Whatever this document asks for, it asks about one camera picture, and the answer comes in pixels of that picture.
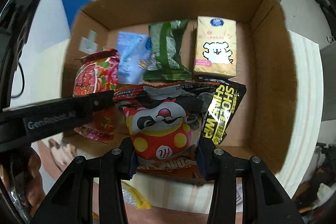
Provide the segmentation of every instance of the red nose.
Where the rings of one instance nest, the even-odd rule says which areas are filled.
[[[171,116],[171,113],[170,113],[169,109],[163,108],[158,112],[157,116],[162,116],[162,117],[166,118],[166,117]]]

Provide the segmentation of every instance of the black package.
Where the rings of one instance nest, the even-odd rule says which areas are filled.
[[[246,86],[229,80],[203,76],[199,76],[199,79],[219,83],[202,121],[202,135],[218,145],[226,137],[225,130],[246,93]]]

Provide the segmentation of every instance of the white circle label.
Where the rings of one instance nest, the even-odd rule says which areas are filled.
[[[172,150],[170,147],[166,145],[161,145],[157,150],[156,150],[156,157],[159,160],[166,160],[168,159],[171,155],[173,154]]]

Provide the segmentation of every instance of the metal bolt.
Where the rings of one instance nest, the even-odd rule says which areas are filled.
[[[224,154],[224,150],[221,149],[221,148],[216,148],[213,152],[214,152],[216,155],[218,155],[218,156]]]
[[[78,156],[76,157],[76,163],[80,164],[81,162],[83,162],[84,157],[83,156]]]
[[[114,148],[114,149],[112,149],[111,153],[113,155],[119,155],[121,153],[121,149],[120,148]]]
[[[252,161],[255,163],[255,164],[258,164],[261,162],[261,158],[259,158],[258,156],[253,156],[252,157]]]

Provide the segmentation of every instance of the pink label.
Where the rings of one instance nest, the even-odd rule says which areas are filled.
[[[210,60],[204,60],[204,59],[196,59],[195,60],[195,65],[201,65],[201,66],[211,66],[211,61]]]

